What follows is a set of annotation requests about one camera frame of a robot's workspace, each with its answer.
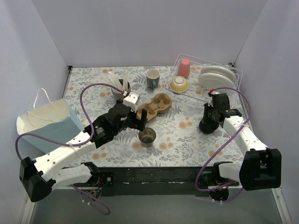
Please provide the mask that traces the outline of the dark takeout coffee cup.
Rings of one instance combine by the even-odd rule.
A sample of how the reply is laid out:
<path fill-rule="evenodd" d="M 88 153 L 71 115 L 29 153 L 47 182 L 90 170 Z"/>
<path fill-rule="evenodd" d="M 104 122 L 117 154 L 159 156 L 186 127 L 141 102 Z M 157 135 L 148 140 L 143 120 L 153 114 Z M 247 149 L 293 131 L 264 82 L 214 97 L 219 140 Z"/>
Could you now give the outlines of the dark takeout coffee cup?
<path fill-rule="evenodd" d="M 139 132 L 138 138 L 143 146 L 150 147 L 156 139 L 156 132 L 152 128 L 146 127 L 144 131 Z"/>

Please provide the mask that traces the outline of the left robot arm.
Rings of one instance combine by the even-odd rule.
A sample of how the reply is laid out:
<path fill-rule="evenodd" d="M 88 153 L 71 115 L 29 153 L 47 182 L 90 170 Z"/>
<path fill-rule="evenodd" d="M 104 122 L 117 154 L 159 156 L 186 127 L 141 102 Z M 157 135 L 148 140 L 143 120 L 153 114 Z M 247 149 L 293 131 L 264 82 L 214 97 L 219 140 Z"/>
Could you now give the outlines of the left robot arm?
<path fill-rule="evenodd" d="M 72 168 L 67 168 L 66 165 L 112 141 L 127 128 L 143 131 L 146 123 L 147 110 L 143 109 L 138 117 L 130 107 L 116 104 L 69 143 L 35 159 L 21 159 L 19 179 L 30 200 L 38 202 L 51 191 L 74 183 L 96 186 L 100 180 L 100 171 L 92 162 Z"/>

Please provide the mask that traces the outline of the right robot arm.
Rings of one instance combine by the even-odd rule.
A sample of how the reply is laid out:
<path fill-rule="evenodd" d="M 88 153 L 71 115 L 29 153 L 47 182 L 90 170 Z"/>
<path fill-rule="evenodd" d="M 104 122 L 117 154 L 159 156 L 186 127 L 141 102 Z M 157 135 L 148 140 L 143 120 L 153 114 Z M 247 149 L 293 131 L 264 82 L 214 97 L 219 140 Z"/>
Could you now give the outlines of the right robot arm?
<path fill-rule="evenodd" d="M 240 165 L 233 162 L 214 163 L 212 182 L 220 186 L 229 179 L 239 182 L 246 191 L 280 187 L 280 151 L 267 147 L 255 136 L 245 125 L 242 114 L 230 107 L 227 94 L 211 94 L 210 97 L 210 103 L 204 105 L 204 115 L 199 123 L 200 130 L 205 134 L 211 134 L 218 127 L 222 127 L 234 138 L 243 154 Z"/>

